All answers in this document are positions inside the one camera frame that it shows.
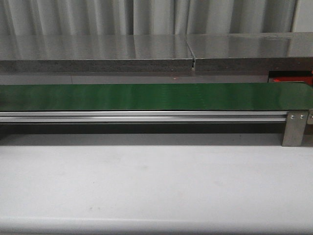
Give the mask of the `green conveyor belt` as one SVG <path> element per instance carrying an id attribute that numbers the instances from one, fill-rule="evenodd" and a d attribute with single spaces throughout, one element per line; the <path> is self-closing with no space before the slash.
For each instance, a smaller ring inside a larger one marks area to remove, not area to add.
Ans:
<path id="1" fill-rule="evenodd" d="M 304 83 L 2 85 L 2 111 L 289 111 L 313 106 Z"/>

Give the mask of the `grey stone counter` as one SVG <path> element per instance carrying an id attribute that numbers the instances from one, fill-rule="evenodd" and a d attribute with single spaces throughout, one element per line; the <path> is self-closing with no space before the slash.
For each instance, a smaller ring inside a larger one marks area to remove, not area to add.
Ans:
<path id="1" fill-rule="evenodd" d="M 309 32 L 0 38 L 3 85 L 268 83 L 312 71 Z"/>

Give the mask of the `red plastic bin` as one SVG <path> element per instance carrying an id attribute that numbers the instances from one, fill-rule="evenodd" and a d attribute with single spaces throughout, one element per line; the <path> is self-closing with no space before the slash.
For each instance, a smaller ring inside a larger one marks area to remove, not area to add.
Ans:
<path id="1" fill-rule="evenodd" d="M 313 86 L 313 77 L 312 76 L 282 76 L 275 77 L 272 79 L 272 82 L 289 82 L 289 83 L 305 83 L 309 86 Z"/>

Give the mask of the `grey pleated curtain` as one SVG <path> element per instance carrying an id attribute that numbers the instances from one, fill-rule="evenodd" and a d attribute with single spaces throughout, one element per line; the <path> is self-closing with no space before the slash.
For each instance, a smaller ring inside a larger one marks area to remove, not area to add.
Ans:
<path id="1" fill-rule="evenodd" d="M 2 35 L 290 32 L 294 0 L 3 0 Z"/>

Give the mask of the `aluminium conveyor frame rail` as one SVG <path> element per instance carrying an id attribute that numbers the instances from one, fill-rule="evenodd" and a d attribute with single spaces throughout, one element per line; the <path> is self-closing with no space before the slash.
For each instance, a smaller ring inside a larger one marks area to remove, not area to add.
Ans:
<path id="1" fill-rule="evenodd" d="M 1 123 L 284 122 L 286 111 L 14 111 Z"/>

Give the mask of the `steel conveyor support bracket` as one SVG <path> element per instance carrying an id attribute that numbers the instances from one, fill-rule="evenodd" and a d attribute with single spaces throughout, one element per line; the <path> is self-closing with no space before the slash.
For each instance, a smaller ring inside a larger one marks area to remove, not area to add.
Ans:
<path id="1" fill-rule="evenodd" d="M 284 147 L 299 147 L 302 144 L 307 124 L 307 111 L 291 111 L 287 113 L 286 126 L 282 140 Z"/>

